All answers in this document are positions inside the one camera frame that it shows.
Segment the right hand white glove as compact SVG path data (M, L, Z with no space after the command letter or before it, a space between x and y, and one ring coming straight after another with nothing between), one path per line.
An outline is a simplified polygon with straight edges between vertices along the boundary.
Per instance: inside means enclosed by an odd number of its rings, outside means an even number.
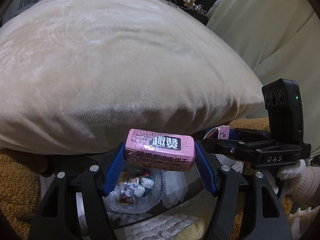
M276 185L276 179L280 179L284 182L284 187L281 190L285 194L292 192L299 184L306 172L305 160L299 160L295 165L281 167L276 176L273 176L270 172L265 172L265 176L270 183L275 193L279 192L279 187Z

